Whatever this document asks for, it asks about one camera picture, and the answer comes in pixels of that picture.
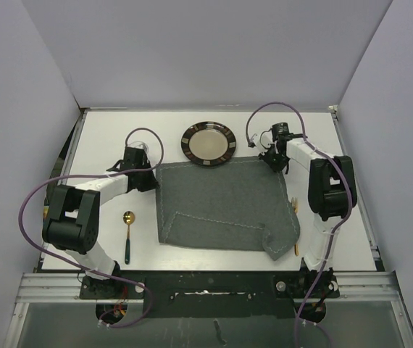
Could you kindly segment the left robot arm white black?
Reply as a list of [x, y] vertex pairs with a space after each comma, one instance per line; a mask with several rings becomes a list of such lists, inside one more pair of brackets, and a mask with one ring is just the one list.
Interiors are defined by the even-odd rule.
[[132, 190], [146, 192], [157, 186], [146, 151], [127, 146], [123, 158], [103, 178], [55, 188], [42, 231], [43, 241], [83, 266], [87, 276], [97, 279], [96, 289], [103, 296], [115, 297], [121, 292], [122, 279], [115, 275], [119, 264], [97, 241], [100, 207]]

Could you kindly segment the grey cloth placemat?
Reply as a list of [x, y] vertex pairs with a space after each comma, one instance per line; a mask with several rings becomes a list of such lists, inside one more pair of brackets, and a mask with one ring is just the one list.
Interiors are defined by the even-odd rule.
[[238, 157], [218, 167], [165, 164], [156, 179], [162, 244], [265, 252], [276, 261], [299, 240], [301, 227], [283, 173], [255, 157]]

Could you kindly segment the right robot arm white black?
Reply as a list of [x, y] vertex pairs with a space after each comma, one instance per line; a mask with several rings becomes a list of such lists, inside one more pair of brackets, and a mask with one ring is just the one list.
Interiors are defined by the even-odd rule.
[[341, 224], [357, 203], [352, 159], [323, 152], [303, 134], [290, 132], [287, 123], [274, 124], [270, 132], [272, 142], [259, 158], [275, 172], [286, 170], [291, 161], [308, 172], [307, 200], [314, 222], [304, 262], [310, 270], [329, 270]]

